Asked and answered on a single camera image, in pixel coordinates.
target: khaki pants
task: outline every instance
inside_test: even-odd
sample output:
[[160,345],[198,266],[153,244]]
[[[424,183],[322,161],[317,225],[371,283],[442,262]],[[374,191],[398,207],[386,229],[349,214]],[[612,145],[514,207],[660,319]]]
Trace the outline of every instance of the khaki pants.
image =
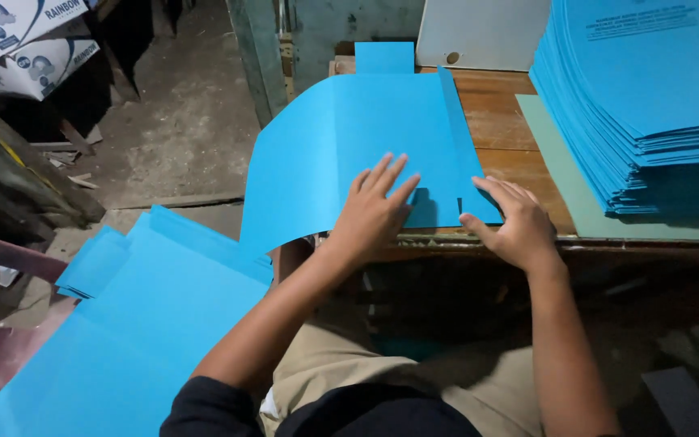
[[417,363],[374,352],[364,317],[337,299],[301,327],[273,375],[268,437],[299,407],[336,387],[360,382],[413,386],[441,395],[485,437],[539,437],[532,348],[493,354],[475,347]]

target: white board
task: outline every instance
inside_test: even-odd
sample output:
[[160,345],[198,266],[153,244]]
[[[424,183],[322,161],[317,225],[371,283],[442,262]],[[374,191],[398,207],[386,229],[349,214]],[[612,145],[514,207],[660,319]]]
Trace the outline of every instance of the white board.
[[417,65],[526,72],[550,0],[426,0]]

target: person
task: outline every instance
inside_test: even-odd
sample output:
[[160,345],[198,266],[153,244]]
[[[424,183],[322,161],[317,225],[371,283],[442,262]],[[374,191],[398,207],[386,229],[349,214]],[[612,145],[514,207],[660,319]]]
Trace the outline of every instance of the person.
[[303,255],[297,242],[277,250],[272,288],[196,367],[161,437],[262,435],[251,393],[272,378],[259,416],[269,437],[620,433],[549,217],[517,184],[473,178],[505,215],[497,232],[471,214],[460,221],[527,275],[532,350],[501,355],[490,375],[465,388],[429,380],[419,372],[426,363],[374,352],[354,307],[330,295],[401,229],[419,176],[388,195],[407,158],[392,159],[385,155],[355,178],[314,253]]

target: cardboard box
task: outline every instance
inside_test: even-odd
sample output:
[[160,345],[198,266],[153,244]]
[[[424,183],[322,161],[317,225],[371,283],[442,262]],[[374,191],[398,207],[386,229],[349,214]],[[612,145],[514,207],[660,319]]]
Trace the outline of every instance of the cardboard box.
[[97,51],[83,20],[76,19],[0,57],[0,94],[43,100]]
[[83,0],[0,0],[0,56],[87,10]]

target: black shirt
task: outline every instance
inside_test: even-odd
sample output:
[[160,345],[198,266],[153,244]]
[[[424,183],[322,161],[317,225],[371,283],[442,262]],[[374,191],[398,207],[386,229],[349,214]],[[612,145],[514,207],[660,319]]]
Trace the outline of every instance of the black shirt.
[[[177,394],[161,437],[262,437],[257,409],[243,390],[198,376]],[[481,437],[441,399],[406,386],[365,383],[325,393],[285,418],[277,437]]]

